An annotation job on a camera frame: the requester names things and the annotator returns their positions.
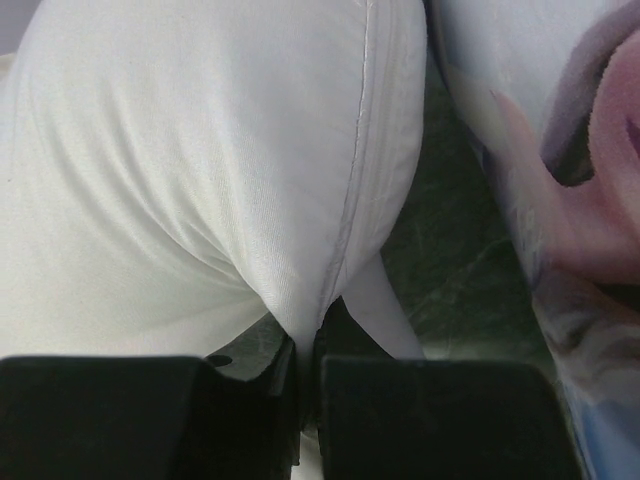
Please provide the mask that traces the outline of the white pillow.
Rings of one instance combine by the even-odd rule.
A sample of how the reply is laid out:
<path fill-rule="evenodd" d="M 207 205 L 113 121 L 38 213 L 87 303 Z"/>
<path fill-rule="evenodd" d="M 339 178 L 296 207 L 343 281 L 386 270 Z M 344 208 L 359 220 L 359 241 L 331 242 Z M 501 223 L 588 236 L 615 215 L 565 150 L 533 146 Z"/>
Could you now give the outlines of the white pillow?
<path fill-rule="evenodd" d="M 44 1 L 2 59 L 1 352 L 205 356 L 329 306 L 418 358 L 380 250 L 422 141 L 418 1 Z"/>

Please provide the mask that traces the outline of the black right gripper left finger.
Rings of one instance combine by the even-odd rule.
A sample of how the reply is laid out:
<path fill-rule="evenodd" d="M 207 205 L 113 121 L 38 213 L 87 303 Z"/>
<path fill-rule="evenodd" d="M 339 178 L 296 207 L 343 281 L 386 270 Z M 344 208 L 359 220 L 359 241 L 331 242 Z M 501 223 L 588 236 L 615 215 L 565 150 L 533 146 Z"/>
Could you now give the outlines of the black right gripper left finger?
<path fill-rule="evenodd" d="M 293 341 L 265 319 L 206 357 L 6 358 L 5 479 L 287 479 Z"/>

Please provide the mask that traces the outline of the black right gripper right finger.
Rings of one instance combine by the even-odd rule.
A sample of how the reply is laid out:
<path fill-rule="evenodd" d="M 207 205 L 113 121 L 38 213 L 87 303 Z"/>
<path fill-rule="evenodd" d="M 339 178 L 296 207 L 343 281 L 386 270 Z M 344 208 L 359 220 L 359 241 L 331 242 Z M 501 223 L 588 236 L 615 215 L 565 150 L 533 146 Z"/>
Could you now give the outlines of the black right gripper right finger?
<path fill-rule="evenodd" d="M 316 399 L 328 479 L 578 479 L 551 384 L 498 361 L 396 360 L 342 300 L 316 337 Z"/>

